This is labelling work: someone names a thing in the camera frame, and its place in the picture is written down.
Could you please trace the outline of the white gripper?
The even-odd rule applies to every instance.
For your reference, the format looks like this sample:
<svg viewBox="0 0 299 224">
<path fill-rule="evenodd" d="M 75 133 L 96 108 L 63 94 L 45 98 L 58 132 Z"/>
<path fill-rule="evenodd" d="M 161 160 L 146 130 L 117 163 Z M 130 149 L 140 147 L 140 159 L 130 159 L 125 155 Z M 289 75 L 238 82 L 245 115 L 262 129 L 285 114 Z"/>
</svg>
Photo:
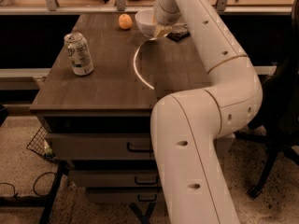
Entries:
<svg viewBox="0 0 299 224">
<path fill-rule="evenodd" d="M 175 0 L 155 0 L 154 18 L 159 23 L 155 27 L 154 37 L 162 37 L 171 32 L 173 25 L 180 18 L 180 11 Z"/>
</svg>

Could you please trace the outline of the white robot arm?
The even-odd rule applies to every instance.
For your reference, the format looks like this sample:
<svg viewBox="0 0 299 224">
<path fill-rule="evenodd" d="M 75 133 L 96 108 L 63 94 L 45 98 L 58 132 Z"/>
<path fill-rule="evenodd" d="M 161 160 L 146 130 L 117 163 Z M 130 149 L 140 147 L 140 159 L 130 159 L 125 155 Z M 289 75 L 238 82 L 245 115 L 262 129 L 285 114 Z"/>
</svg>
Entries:
<svg viewBox="0 0 299 224">
<path fill-rule="evenodd" d="M 240 224 L 214 142 L 245 127 L 263 91 L 241 45 L 207 0 L 156 0 L 160 24 L 183 19 L 210 84 L 162 98 L 151 141 L 171 224 Z"/>
</svg>

